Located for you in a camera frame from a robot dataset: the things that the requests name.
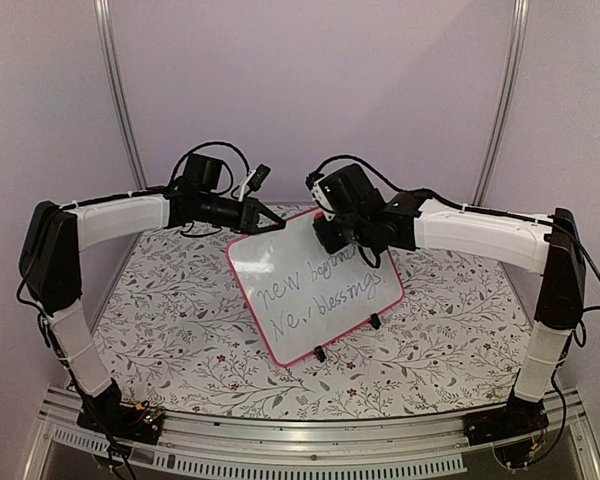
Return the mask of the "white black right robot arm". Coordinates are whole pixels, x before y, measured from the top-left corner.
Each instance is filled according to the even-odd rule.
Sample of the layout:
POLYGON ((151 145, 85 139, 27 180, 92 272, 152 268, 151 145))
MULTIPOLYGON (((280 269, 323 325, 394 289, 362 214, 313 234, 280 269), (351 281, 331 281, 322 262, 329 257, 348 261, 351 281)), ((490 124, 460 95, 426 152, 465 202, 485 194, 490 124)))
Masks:
POLYGON ((453 203, 429 189, 398 189, 385 200, 358 164, 329 175, 315 170, 305 184, 321 210, 314 231, 329 254, 354 245, 377 268, 388 249, 446 250, 541 276, 530 342, 512 389, 515 400, 498 412, 496 421, 507 436, 517 436, 532 424, 534 404, 544 396, 584 314, 586 267, 572 213, 482 209, 453 203))

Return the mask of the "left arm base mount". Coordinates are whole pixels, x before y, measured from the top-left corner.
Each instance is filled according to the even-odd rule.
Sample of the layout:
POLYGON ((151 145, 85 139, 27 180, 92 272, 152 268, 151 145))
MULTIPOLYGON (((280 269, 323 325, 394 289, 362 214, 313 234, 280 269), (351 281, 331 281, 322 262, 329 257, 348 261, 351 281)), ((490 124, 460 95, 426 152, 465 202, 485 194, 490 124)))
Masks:
POLYGON ((96 433, 108 433, 116 439, 157 445, 164 414, 163 407, 150 406, 148 401, 135 405, 91 402, 83 404, 77 425, 96 433))

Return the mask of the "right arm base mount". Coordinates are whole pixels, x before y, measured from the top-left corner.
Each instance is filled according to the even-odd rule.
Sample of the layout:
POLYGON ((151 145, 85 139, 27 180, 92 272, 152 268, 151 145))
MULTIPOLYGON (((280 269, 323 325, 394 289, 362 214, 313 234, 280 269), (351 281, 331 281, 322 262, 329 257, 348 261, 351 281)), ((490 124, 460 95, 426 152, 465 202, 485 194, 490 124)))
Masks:
POLYGON ((471 446, 527 435, 549 425, 544 402, 511 394, 504 406, 463 416, 463 433, 471 446))

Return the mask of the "pink framed whiteboard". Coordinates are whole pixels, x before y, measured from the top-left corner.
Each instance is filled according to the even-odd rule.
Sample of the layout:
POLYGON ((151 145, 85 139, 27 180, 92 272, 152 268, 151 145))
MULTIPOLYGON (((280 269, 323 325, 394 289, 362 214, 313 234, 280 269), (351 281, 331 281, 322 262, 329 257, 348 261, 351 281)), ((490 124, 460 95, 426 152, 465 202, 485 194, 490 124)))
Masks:
POLYGON ((329 255, 312 208, 283 230, 232 241, 226 256, 273 362, 288 367, 381 316, 405 296, 389 253, 369 267, 356 246, 329 255))

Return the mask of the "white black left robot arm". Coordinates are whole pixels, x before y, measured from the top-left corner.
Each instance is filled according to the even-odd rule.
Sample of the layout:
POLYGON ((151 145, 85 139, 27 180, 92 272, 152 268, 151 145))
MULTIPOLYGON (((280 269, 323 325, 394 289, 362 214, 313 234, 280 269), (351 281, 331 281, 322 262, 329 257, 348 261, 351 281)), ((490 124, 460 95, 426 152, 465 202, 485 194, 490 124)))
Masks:
POLYGON ((22 248, 17 292, 29 294, 25 303, 37 310, 46 345, 69 372, 76 390, 94 400, 89 415, 108 434, 121 433, 129 415, 114 401, 120 399, 120 389, 97 351, 84 314, 82 253, 109 240, 194 223, 242 235, 285 226, 253 196, 268 177, 268 166, 248 171, 238 197, 229 198, 217 189, 224 161, 189 153, 181 162, 184 172, 163 186, 65 205, 39 203, 22 248))

